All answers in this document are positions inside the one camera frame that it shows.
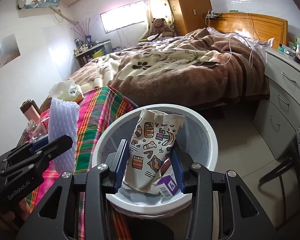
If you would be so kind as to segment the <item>purple white carton box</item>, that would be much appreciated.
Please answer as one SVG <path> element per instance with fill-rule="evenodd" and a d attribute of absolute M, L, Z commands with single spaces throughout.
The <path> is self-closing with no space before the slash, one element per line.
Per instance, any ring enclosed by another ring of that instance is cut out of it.
<path fill-rule="evenodd" d="M 155 185 L 163 198 L 171 198 L 178 192 L 178 186 L 175 181 L 173 171 L 166 172 L 158 183 Z"/>

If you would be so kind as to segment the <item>patterned paper bag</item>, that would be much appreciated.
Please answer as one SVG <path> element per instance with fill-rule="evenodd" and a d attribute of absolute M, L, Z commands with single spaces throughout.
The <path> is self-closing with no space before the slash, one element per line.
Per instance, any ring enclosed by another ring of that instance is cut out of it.
<path fill-rule="evenodd" d="M 185 116 L 143 109 L 134 128 L 123 183 L 146 193 L 159 178 Z"/>

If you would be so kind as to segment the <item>white foam fruit net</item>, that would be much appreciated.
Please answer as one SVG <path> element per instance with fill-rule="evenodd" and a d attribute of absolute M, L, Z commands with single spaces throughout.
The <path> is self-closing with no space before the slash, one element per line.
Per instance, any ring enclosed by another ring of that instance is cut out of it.
<path fill-rule="evenodd" d="M 53 166 L 59 174 L 69 171 L 74 173 L 76 163 L 77 131 L 79 105 L 53 98 L 49 111 L 48 139 L 52 142 L 63 135 L 72 140 L 72 146 L 53 160 Z"/>

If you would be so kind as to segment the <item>white trash bin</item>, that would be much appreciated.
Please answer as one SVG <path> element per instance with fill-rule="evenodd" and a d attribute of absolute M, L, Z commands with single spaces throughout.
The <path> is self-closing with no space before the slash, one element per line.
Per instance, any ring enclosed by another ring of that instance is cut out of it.
<path fill-rule="evenodd" d="M 127 165 L 116 194 L 107 194 L 113 208 L 130 217 L 169 217 L 191 203 L 176 185 L 177 174 L 163 172 L 173 145 L 193 162 L 215 169 L 217 138 L 210 124 L 195 111 L 172 104 L 156 104 L 132 110 L 115 120 L 99 138 L 92 165 L 107 161 L 121 142 L 127 141 Z"/>

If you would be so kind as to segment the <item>clear plastic bottle red cap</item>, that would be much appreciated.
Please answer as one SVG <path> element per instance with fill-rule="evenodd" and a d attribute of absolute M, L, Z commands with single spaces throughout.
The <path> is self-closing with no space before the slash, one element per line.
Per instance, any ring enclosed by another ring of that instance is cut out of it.
<path fill-rule="evenodd" d="M 38 141 L 42 137 L 46 137 L 48 134 L 48 124 L 49 117 L 45 117 L 37 121 L 30 120 L 26 127 L 29 142 Z"/>

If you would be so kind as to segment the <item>pink brown thermos mug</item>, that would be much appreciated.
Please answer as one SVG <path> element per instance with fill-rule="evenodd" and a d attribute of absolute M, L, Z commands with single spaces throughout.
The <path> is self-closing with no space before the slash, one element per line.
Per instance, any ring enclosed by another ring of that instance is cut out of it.
<path fill-rule="evenodd" d="M 37 122 L 40 119 L 41 112 L 34 100 L 27 99 L 19 108 L 28 121 Z"/>

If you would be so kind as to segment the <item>yellow tissue pack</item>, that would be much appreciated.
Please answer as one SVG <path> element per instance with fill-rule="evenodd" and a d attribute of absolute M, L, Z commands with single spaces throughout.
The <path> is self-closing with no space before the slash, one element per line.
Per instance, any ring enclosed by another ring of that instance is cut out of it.
<path fill-rule="evenodd" d="M 55 84 L 49 91 L 49 96 L 51 98 L 76 103 L 79 103 L 84 98 L 80 85 L 75 84 L 74 80 L 62 81 Z"/>

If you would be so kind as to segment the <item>brown patterned blanket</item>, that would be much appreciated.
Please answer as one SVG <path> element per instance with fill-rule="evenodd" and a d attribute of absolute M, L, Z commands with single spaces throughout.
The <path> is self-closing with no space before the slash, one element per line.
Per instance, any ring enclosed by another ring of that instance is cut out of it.
<path fill-rule="evenodd" d="M 267 99 L 266 49 L 272 42 L 208 27 L 185 36 L 141 42 L 98 57 L 70 76 L 83 92 L 109 86 L 139 106 L 186 107 Z M 215 61 L 217 66 L 194 66 Z"/>

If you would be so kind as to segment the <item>black phone on bed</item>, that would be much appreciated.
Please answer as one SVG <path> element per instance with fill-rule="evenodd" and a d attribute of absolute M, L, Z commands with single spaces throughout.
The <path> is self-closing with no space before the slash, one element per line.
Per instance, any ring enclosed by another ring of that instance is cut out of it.
<path fill-rule="evenodd" d="M 218 62 L 215 62 L 215 61 L 203 61 L 203 62 L 196 62 L 193 65 L 213 68 L 213 67 L 217 66 L 217 64 L 218 64 Z"/>

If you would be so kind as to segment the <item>white drawer cabinet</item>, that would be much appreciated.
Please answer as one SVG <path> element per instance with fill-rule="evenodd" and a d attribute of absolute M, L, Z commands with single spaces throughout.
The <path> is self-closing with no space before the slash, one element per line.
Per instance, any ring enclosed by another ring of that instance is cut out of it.
<path fill-rule="evenodd" d="M 275 49 L 266 50 L 270 96 L 259 103 L 253 123 L 279 159 L 300 128 L 300 64 Z"/>

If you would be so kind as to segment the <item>grey shelf with bottles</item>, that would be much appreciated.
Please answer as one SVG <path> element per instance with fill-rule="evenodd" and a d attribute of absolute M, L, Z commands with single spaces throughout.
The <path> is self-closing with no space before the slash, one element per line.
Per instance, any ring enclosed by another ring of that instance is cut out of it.
<path fill-rule="evenodd" d="M 78 51 L 75 54 L 75 58 L 78 61 L 80 67 L 83 67 L 85 64 L 91 60 L 101 57 L 113 52 L 111 45 L 111 40 L 105 40 L 103 42 L 97 43 L 91 48 L 83 48 L 81 51 Z"/>

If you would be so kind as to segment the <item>black chair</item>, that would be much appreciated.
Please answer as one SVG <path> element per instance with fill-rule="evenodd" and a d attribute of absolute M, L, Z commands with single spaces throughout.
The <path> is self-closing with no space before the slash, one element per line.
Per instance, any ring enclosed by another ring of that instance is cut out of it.
<path fill-rule="evenodd" d="M 261 186 L 274 180 L 280 184 L 282 218 L 276 225 L 278 231 L 294 222 L 300 224 L 300 129 L 284 155 L 287 159 L 259 180 Z"/>

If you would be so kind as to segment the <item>vase with purple branches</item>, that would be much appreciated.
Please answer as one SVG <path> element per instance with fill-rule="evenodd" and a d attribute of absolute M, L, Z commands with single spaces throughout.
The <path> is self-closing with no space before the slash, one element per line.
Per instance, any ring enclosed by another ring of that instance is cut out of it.
<path fill-rule="evenodd" d="M 87 44 L 91 44 L 92 36 L 91 30 L 96 24 L 98 19 L 92 21 L 91 18 L 86 18 L 84 21 L 77 22 L 74 28 L 71 28 L 77 35 L 84 38 Z"/>

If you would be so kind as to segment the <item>brown teddy bear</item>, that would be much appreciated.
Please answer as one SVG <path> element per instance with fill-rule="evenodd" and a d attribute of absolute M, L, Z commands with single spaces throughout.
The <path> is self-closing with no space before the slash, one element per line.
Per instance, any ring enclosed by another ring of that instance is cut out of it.
<path fill-rule="evenodd" d="M 150 36 L 162 35 L 162 37 L 173 37 L 173 31 L 170 26 L 166 23 L 164 18 L 156 18 L 152 22 Z"/>

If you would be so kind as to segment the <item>wooden headboard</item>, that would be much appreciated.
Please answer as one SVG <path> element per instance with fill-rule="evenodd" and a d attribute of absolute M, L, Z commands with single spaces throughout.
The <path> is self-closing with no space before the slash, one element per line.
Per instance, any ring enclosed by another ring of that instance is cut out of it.
<path fill-rule="evenodd" d="M 259 41 L 273 38 L 273 48 L 288 45 L 288 21 L 275 16 L 250 12 L 221 12 L 206 20 L 221 33 L 238 33 Z"/>

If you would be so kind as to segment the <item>floral curtain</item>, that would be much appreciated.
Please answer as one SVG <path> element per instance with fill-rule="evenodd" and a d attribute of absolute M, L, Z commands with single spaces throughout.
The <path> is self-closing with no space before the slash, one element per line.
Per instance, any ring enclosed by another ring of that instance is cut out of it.
<path fill-rule="evenodd" d="M 168 0 L 142 0 L 146 7 L 147 29 L 150 30 L 154 19 L 163 18 L 174 32 L 174 17 Z"/>

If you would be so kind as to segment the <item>wooden wardrobe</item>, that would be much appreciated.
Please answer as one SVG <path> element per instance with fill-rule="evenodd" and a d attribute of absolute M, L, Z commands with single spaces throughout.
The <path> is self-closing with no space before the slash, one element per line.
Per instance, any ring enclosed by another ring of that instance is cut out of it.
<path fill-rule="evenodd" d="M 212 9 L 210 0 L 168 0 L 168 3 L 178 36 L 206 27 L 205 16 Z"/>

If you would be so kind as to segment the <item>wall mirror panel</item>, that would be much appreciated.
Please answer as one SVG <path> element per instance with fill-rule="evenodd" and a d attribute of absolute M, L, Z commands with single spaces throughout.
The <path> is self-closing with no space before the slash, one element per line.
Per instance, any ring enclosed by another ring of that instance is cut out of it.
<path fill-rule="evenodd" d="M 20 51 L 14 34 L 0 39 L 0 68 L 19 56 Z"/>

